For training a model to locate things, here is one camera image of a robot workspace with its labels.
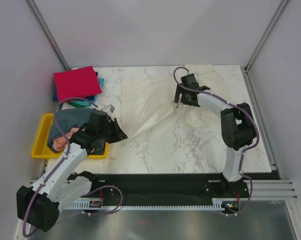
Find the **cream white t shirt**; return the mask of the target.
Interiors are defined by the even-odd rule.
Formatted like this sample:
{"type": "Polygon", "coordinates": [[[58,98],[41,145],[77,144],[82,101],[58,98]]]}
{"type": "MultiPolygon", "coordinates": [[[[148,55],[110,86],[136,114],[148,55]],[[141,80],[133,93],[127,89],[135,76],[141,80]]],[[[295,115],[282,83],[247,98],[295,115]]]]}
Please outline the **cream white t shirt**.
{"type": "Polygon", "coordinates": [[[121,128],[133,138],[165,120],[179,120],[189,129],[220,126],[205,107],[174,103],[176,82],[169,77],[124,79],[121,82],[121,128]]]}

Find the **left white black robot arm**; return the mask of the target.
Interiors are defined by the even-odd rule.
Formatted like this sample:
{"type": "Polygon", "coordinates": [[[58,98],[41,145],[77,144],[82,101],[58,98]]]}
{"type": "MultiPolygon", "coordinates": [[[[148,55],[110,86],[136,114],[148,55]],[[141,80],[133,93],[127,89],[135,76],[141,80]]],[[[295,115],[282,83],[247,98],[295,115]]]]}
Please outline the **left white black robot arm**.
{"type": "Polygon", "coordinates": [[[27,224],[47,232],[57,222],[60,213],[82,196],[94,197],[100,192],[96,176],[80,173],[65,184],[75,168],[89,155],[104,150],[107,144],[127,139],[118,121],[108,109],[93,110],[70,139],[52,168],[30,187],[21,186],[16,193],[17,216],[27,224]]]}

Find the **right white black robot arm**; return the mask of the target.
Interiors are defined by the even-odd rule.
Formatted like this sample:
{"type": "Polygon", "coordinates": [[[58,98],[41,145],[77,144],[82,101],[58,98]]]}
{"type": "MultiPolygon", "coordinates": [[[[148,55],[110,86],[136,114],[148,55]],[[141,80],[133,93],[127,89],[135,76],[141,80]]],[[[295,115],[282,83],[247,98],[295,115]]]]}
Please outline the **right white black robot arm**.
{"type": "Polygon", "coordinates": [[[227,146],[226,162],[221,173],[220,193],[231,197],[239,191],[244,180],[244,154],[260,139],[251,107],[248,103],[231,103],[214,94],[208,86],[200,86],[193,73],[177,82],[174,102],[193,107],[205,107],[220,119],[221,137],[227,146]]]}

